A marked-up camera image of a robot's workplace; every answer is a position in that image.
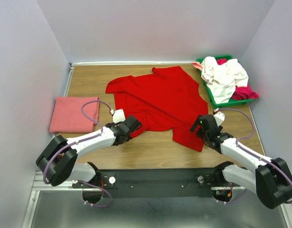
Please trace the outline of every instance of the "wooden tabletop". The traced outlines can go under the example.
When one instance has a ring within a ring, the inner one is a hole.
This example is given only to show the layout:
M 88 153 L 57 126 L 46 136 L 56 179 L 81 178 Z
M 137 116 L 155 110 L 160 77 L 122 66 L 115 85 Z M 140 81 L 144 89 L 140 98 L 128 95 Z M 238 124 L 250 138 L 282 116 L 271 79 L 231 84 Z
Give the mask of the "wooden tabletop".
M 115 109 L 113 94 L 106 94 L 105 89 L 111 80 L 122 76 L 139 76 L 152 73 L 152 67 L 172 67 L 173 65 L 122 65 L 122 66 L 75 66 L 68 96 L 86 97 L 98 96 L 102 101 Z M 181 65 L 199 86 L 200 96 L 208 102 L 209 112 L 211 104 L 201 78 L 191 65 Z M 251 116 L 248 105 L 236 108 Z M 222 124 L 224 132 L 234 137 L 247 136 L 252 127 L 247 118 L 232 111 L 225 111 L 225 122 Z M 99 121 L 105 125 L 112 122 L 112 118 L 105 105 L 100 105 Z M 77 137 L 83 134 L 62 133 L 65 138 Z M 255 134 L 242 143 L 263 154 L 262 147 Z M 120 145 L 103 148 L 79 159 L 80 162 L 93 162 L 100 169 L 149 169 L 149 168 L 202 168 L 214 167 L 225 161 L 235 162 L 233 159 L 221 155 L 207 146 L 202 152 L 184 147 L 172 140 L 172 130 L 166 132 L 144 132 L 131 141 Z

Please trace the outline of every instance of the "green plastic bin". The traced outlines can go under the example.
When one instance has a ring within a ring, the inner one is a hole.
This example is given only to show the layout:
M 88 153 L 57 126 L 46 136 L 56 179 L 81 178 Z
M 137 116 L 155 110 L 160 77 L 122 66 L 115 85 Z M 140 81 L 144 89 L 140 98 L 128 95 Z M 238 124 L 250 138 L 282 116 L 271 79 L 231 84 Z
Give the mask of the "green plastic bin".
M 226 60 L 230 60 L 232 59 L 233 57 L 231 55 L 224 55 L 224 56 L 215 56 L 215 59 L 218 60 L 218 59 L 221 59 L 221 58 L 226 58 Z M 197 62 L 200 62 L 202 63 L 202 61 L 205 59 L 204 58 L 197 58 Z M 203 85 L 205 86 L 205 90 L 209 96 L 209 101 L 210 103 L 212 104 L 213 108 L 216 109 L 216 108 L 225 108 L 225 107 L 230 107 L 230 106 L 236 106 L 236 105 L 244 105 L 244 104 L 247 104 L 255 99 L 246 99 L 246 100 L 241 100 L 241 101 L 237 101 L 237 100 L 234 100 L 234 99 L 230 99 L 227 103 L 222 103 L 222 104 L 216 104 L 216 102 L 214 101 L 214 97 L 212 95 L 212 92 L 211 90 L 207 87 L 207 84 L 206 82 L 202 79 L 203 81 Z

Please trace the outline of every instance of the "dark gray table front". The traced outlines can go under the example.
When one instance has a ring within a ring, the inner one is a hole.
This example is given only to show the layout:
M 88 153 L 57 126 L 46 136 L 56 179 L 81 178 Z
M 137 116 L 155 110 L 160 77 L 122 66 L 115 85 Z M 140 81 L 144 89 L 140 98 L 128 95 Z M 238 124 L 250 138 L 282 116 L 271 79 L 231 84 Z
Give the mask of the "dark gray table front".
M 33 228 L 285 228 L 281 209 L 250 193 L 237 203 L 213 199 L 116 199 L 105 209 L 83 204 L 80 191 L 42 191 Z

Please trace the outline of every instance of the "red t-shirt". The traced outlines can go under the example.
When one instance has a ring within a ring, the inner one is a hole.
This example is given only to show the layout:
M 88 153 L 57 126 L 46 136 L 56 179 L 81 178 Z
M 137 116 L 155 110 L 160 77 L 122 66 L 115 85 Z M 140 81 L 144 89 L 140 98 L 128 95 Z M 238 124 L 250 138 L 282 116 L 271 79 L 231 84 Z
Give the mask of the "red t-shirt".
M 181 67 L 153 68 L 153 74 L 126 76 L 108 83 L 106 93 L 113 93 L 116 109 L 125 116 L 133 115 L 143 131 L 173 129 L 173 140 L 183 146 L 201 151 L 202 139 L 189 131 L 199 115 L 208 114 L 207 102 L 199 95 L 199 84 Z

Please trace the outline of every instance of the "gray wall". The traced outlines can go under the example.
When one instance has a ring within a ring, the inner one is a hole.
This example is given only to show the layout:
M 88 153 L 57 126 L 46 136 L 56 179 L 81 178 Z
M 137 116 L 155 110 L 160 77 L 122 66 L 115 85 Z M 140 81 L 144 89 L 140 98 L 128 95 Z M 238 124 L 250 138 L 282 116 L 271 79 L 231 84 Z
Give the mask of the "gray wall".
M 274 0 L 37 0 L 70 62 L 241 57 Z
M 21 227 L 68 68 L 35 0 L 0 0 L 0 228 Z
M 292 171 L 292 0 L 276 0 L 241 63 L 260 99 L 252 112 L 267 155 Z

